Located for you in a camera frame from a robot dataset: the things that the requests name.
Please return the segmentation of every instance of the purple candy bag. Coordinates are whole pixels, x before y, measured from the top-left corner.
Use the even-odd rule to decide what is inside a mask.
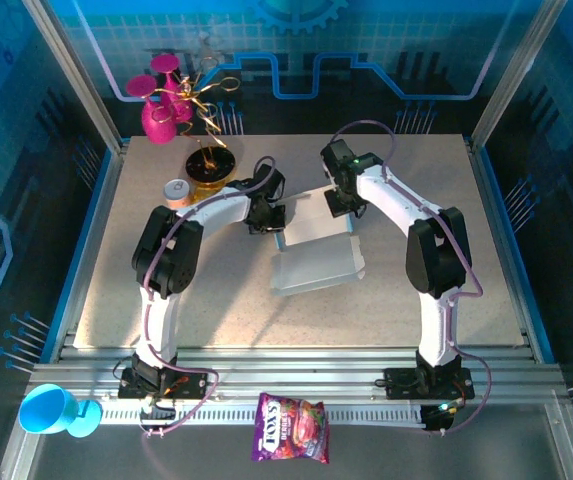
[[[312,458],[328,463],[328,417],[323,402],[259,396],[252,459]]]

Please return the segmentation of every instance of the beige table surface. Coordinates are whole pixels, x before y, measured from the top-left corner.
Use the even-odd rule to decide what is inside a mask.
[[[286,196],[328,184],[319,152],[328,135],[223,137],[239,163],[237,178],[273,155]],[[347,135],[357,154],[384,156],[385,135]],[[152,145],[132,138],[106,225],[74,345],[134,346],[140,295],[131,256],[164,184],[183,173],[194,141]],[[401,135],[393,172],[426,199],[463,213],[482,299],[460,301],[462,344],[521,344],[522,337],[488,222],[459,135]],[[354,222],[366,261],[363,280],[290,297],[270,293],[272,236],[231,225],[202,244],[197,275],[180,308],[180,346],[413,346],[420,337],[419,299],[405,275],[406,241],[370,206]]]

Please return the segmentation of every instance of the blue cup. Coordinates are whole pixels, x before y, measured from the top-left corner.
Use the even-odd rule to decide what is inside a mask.
[[[68,430],[74,437],[90,435],[99,426],[102,409],[94,400],[78,402],[59,385],[47,383],[32,390],[19,407],[19,424],[28,433]]]

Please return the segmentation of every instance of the pink glass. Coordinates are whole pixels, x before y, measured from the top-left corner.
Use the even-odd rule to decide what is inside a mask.
[[[161,103],[153,102],[150,96],[157,88],[157,81],[151,75],[137,75],[130,79],[126,91],[133,97],[142,97],[146,104],[142,109],[142,127],[151,143],[168,143],[177,134],[172,121],[173,111]]]
[[[166,75],[165,90],[179,92],[181,86],[175,81],[172,73],[179,68],[179,58],[172,53],[165,53],[153,58],[150,67],[156,72]],[[184,123],[190,121],[193,116],[193,109],[189,101],[181,100],[179,97],[170,93],[161,93],[162,105],[172,109],[174,112],[173,121],[175,123]]]

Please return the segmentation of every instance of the blue enclosure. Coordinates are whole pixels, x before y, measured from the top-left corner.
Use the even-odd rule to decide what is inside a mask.
[[[241,81],[205,94],[230,134],[463,136],[534,358],[573,386],[573,0],[0,0],[0,465],[74,327],[107,171],[144,134],[126,85],[164,53]]]

